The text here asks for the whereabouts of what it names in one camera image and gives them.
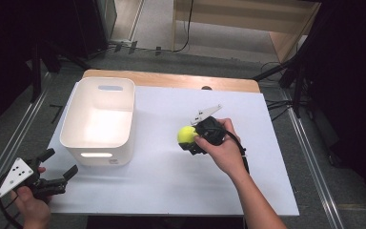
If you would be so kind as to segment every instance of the plastic bin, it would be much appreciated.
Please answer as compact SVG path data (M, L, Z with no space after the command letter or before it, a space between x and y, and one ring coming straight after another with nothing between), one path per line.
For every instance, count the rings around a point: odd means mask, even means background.
M88 77L71 98L60 142L84 165L123 165L132 159L135 85L130 79Z

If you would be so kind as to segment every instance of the white tabletop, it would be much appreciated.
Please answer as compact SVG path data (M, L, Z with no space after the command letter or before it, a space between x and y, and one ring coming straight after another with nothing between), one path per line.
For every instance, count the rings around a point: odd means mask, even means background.
M79 172L67 192L54 196L54 213L84 215L243 215L237 192L209 155L192 156L177 144L178 130L198 110L221 104L216 118L230 117L247 149L250 173L280 216L298 216L287 171L263 94L136 87L134 153L124 166L88 167L59 142L65 109L43 166L59 178L73 164Z

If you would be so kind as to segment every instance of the human hand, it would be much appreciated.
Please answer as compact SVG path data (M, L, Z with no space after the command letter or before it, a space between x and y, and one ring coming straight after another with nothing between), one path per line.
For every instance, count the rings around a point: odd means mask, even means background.
M40 173L44 173L44 167L38 168ZM16 194L11 191L11 198L16 198ZM17 189L17 199L14 202L24 217L24 228L48 228L51 218L49 206L40 199L34 198L31 189L23 186Z
M240 141L234 131L234 125L229 118L217 119L217 121L231 132ZM236 176L238 174L247 173L243 166L242 155L239 152L239 147L236 142L228 135L225 135L224 141L219 146L210 144L205 138L201 136L194 137L195 143L205 150L212 158L215 164L225 172L228 176Z

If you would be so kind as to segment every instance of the tennis ball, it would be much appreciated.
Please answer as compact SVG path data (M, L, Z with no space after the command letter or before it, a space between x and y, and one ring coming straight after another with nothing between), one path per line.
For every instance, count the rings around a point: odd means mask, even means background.
M192 143L194 142L195 135L198 135L198 133L195 132L195 128L193 126L185 126L177 133L177 142Z

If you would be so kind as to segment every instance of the cable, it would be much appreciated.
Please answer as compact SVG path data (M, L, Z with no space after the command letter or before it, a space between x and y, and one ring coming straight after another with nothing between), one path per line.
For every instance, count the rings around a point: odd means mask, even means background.
M287 107L284 111L282 111L280 114L278 114L277 116L275 116L274 118L272 118L272 122L275 121L276 119L278 119L280 116L282 116L288 109L290 109L292 106Z
M246 149L243 148L243 146L240 144L239 140L237 139L237 137L234 134L232 134L229 131L225 131L225 132L228 136L230 136L234 140L237 147L239 148L239 152L242 155L243 165L245 166L246 172L248 172L248 174L249 174L249 165L248 165L248 160L246 159L246 154L245 154Z
M189 14L189 21L188 21L188 25L187 25L187 32L186 32L186 29L185 29L185 32L187 34L187 39L186 39L186 43L184 44L184 46L179 49L179 50L154 50L154 49L145 49L145 48L132 48L132 47L129 47L129 46L125 46L125 45L116 45L115 47L110 47L104 51L101 51L101 52L107 52L109 50L112 50L112 49L116 49L117 47L121 47L121 48L126 48L126 49L130 49L130 50L139 50L139 51L148 51L148 52L172 52L172 53L175 53L175 52L181 52L183 51L189 44L189 40L190 40L190 25L191 25L191 22L192 22L192 14L193 14L193 5L194 5L194 0L192 0L192 3L191 3L191 6L190 6L190 14Z
M1 177L0 177L0 186L3 182L3 180L6 178L6 176L8 175L9 171L7 171L5 174L3 174ZM10 203L8 204L8 206L4 206L3 203L2 203L2 199L0 198L0 209L2 211L2 213L4 214L6 220L11 224L13 225L15 228L17 229L22 229L23 226L18 222L16 221L16 219L14 219L14 217L12 217L7 209L14 203L15 199Z

